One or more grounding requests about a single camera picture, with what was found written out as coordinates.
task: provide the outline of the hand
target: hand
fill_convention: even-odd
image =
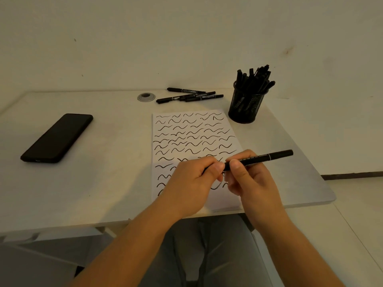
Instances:
[[[213,156],[180,162],[157,200],[164,201],[179,219],[193,215],[205,204],[214,181],[223,180],[224,167]]]
[[[225,172],[229,190],[240,196],[243,208],[253,227],[262,233],[289,221],[278,188],[263,163],[245,167],[239,159],[256,156],[245,150],[226,159],[230,171]]]

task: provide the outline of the desk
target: desk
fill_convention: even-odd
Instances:
[[[28,93],[0,116],[0,234],[127,221],[151,203],[153,112],[229,109],[225,98],[203,102],[140,102],[144,91]],[[157,98],[167,91],[151,91]],[[93,122],[58,164],[25,163],[20,155],[65,113]],[[293,149],[267,163],[285,207],[333,201],[335,195],[270,110],[248,125],[229,119],[243,149]],[[200,212],[199,216],[219,213]]]

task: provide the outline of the smartphone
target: smartphone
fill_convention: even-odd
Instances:
[[[25,162],[59,162],[92,120],[92,115],[63,115],[20,159]]]

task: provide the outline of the pen holder base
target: pen holder base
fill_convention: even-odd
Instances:
[[[233,84],[234,93],[231,99],[229,118],[240,124],[249,124],[254,122],[264,94],[245,94]]]

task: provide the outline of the gray pants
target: gray pants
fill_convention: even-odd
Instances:
[[[198,287],[270,287],[258,247],[238,215],[200,219],[205,256],[199,268]],[[139,287],[185,287],[186,276],[171,230]]]

